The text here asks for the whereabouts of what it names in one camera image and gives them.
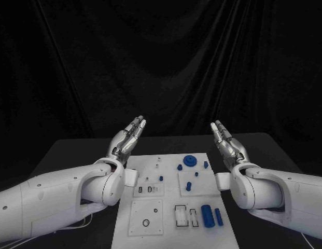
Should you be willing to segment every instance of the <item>table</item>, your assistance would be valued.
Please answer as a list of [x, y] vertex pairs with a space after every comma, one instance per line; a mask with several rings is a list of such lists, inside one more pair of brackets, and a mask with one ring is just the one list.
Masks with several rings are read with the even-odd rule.
[[[302, 173], [292, 159], [266, 133], [233, 134], [247, 149], [250, 162], [261, 168]], [[54, 142], [30, 178], [50, 171], [92, 164], [105, 156], [110, 139], [76, 139]], [[214, 173], [227, 172], [211, 135], [142, 137], [132, 155], [207, 153]], [[225, 211], [238, 248], [305, 248], [309, 245], [299, 232], [251, 216], [240, 209], [230, 191], [221, 192]], [[76, 230], [57, 231], [17, 248], [110, 248], [116, 223], [118, 204], [93, 214], [90, 224]], [[306, 236], [313, 248], [322, 248], [322, 240]]]

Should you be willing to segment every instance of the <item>black backdrop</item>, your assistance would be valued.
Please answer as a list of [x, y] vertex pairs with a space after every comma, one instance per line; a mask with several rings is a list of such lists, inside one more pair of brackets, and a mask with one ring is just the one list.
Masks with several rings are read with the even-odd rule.
[[0, 2], [0, 189], [139, 114], [143, 136], [266, 132], [322, 175], [322, 5]]

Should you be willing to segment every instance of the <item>small blue part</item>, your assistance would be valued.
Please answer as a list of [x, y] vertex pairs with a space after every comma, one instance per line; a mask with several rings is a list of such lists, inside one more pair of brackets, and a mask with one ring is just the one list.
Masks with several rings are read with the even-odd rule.
[[191, 185], [192, 185], [192, 184], [191, 184], [189, 182], [187, 182], [187, 187], [185, 187], [185, 190], [187, 190], [187, 191], [191, 190]]
[[182, 158], [182, 162], [187, 166], [192, 167], [195, 164], [197, 164], [197, 158], [191, 155], [187, 155], [184, 158]]
[[210, 205], [202, 205], [200, 209], [201, 209], [201, 216], [202, 216], [204, 226], [205, 227], [214, 227], [215, 224], [214, 224]]
[[223, 226], [223, 221], [221, 221], [218, 209], [214, 209], [214, 212], [215, 212], [215, 216], [217, 216], [218, 225]]

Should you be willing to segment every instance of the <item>blue object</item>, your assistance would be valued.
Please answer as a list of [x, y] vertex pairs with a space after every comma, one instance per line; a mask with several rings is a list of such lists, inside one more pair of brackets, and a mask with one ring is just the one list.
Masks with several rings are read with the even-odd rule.
[[215, 212], [215, 216], [217, 216], [218, 225], [223, 226], [223, 221], [221, 221], [218, 209], [214, 209], [214, 212]]
[[197, 164], [197, 158], [188, 155], [182, 158], [182, 162], [187, 166], [192, 167]]
[[185, 190], [187, 190], [187, 191], [191, 190], [191, 185], [192, 185], [192, 184], [191, 184], [189, 182], [187, 182], [187, 187], [185, 187]]
[[202, 205], [200, 209], [201, 209], [204, 226], [205, 227], [214, 227], [215, 224], [214, 224], [214, 219], [213, 219], [213, 214], [211, 214], [211, 206], [210, 205]]

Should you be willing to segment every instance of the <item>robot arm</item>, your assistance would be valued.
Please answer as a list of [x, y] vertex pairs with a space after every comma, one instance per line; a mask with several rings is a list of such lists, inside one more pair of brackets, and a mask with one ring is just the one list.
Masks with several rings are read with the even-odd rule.
[[116, 204], [138, 172], [123, 169], [145, 120], [135, 118], [92, 165], [49, 172], [0, 192], [0, 243], [54, 232]]
[[218, 121], [211, 130], [230, 170], [215, 174], [218, 190], [230, 189], [237, 206], [251, 215], [322, 239], [322, 177], [260, 168]]

